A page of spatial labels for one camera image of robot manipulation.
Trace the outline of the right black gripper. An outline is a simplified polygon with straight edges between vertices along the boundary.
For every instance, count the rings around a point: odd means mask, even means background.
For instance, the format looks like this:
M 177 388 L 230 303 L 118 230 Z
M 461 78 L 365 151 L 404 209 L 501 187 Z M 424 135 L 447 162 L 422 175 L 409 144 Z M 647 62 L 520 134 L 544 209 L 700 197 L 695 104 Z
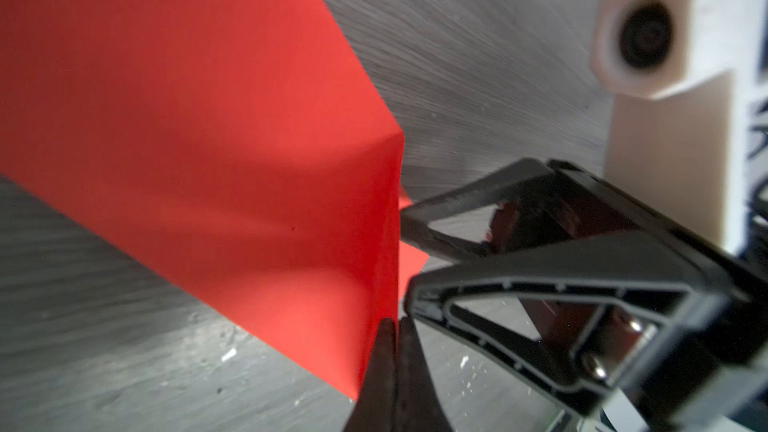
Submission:
M 767 394 L 767 258 L 730 255 L 575 165 L 502 172 L 492 248 L 413 278 L 407 313 L 587 415 L 624 392 L 683 431 Z

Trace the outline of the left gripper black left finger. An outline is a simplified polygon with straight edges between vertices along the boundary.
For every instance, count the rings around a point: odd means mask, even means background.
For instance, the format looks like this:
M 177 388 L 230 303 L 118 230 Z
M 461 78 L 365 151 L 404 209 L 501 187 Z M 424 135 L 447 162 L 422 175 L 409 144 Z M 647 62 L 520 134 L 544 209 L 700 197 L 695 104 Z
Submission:
M 378 325 L 358 400 L 343 431 L 392 431 L 396 390 L 396 325 L 391 318 L 384 318 Z

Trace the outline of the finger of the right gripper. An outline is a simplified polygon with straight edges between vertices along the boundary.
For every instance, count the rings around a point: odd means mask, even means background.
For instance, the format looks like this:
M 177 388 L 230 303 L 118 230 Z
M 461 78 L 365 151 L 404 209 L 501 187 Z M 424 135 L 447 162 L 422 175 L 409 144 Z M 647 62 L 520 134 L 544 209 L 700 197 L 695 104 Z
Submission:
M 400 212 L 400 238 L 432 257 L 456 263 L 522 249 L 555 181 L 543 162 L 526 158 Z

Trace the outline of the red square paper sheet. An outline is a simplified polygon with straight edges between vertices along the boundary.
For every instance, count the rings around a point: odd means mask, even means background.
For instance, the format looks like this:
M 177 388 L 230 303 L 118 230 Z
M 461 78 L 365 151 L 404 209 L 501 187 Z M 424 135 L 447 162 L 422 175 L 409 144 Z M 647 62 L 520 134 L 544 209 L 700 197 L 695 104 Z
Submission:
M 323 0 L 1 0 L 1 171 L 356 398 L 423 262 Z

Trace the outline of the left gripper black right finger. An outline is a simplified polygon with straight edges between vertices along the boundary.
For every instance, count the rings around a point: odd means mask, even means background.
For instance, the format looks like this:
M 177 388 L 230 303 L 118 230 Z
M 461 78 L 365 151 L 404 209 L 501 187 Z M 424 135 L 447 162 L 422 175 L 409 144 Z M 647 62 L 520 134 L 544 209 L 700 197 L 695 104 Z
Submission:
M 399 322 L 397 430 L 452 431 L 438 400 L 416 325 L 411 317 L 403 317 Z

